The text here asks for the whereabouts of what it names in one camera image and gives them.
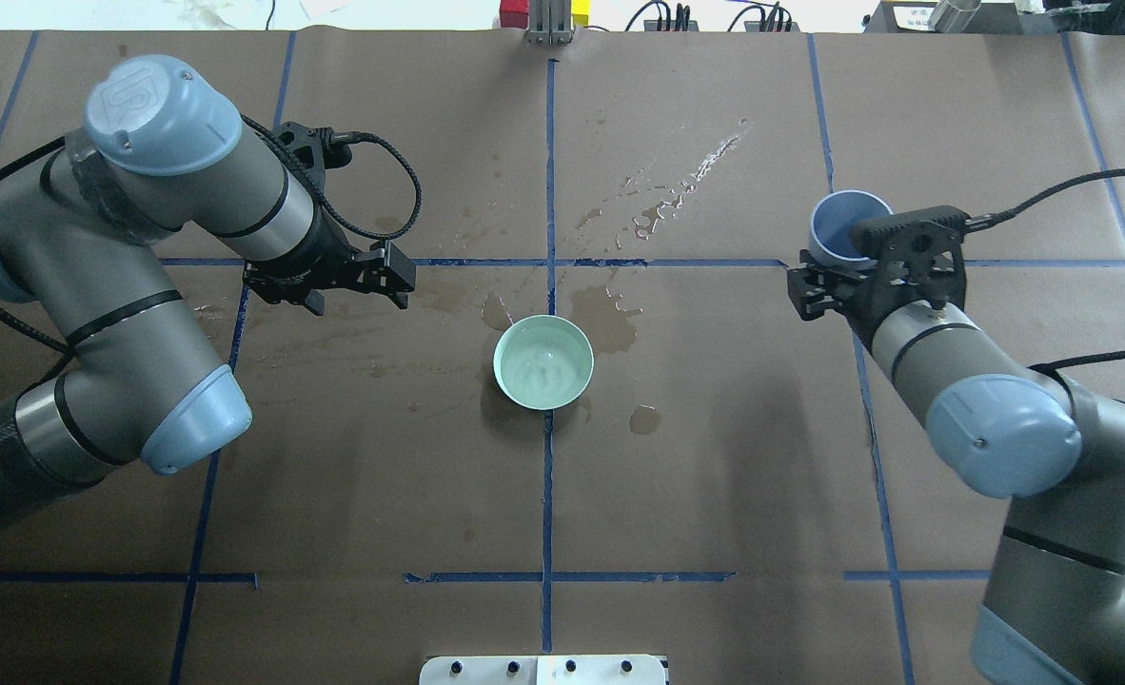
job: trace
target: water droplet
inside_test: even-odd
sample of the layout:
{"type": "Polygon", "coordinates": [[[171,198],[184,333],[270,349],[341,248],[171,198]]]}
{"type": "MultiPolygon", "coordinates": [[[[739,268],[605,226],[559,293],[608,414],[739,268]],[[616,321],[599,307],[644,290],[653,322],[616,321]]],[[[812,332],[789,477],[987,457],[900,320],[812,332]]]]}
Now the water droplet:
{"type": "Polygon", "coordinates": [[[648,404],[640,404],[640,406],[634,407],[634,413],[631,415],[631,433],[637,435],[649,435],[655,433],[656,429],[659,429],[659,421],[663,416],[655,407],[649,407],[648,404]]]}
{"type": "Polygon", "coordinates": [[[621,299],[605,286],[585,287],[572,295],[572,322],[584,331],[596,354],[624,352],[634,343],[637,330],[629,319],[642,309],[623,309],[619,306],[621,299]]]}
{"type": "Polygon", "coordinates": [[[487,299],[483,305],[483,322],[495,331],[506,331],[514,324],[511,321],[511,313],[501,296],[487,292],[487,299]]]}
{"type": "Polygon", "coordinates": [[[584,217],[575,225],[575,229],[579,231],[584,228],[584,226],[588,225],[588,222],[602,216],[602,214],[605,214],[605,211],[603,211],[601,207],[593,207],[592,211],[584,214],[584,217]]]}

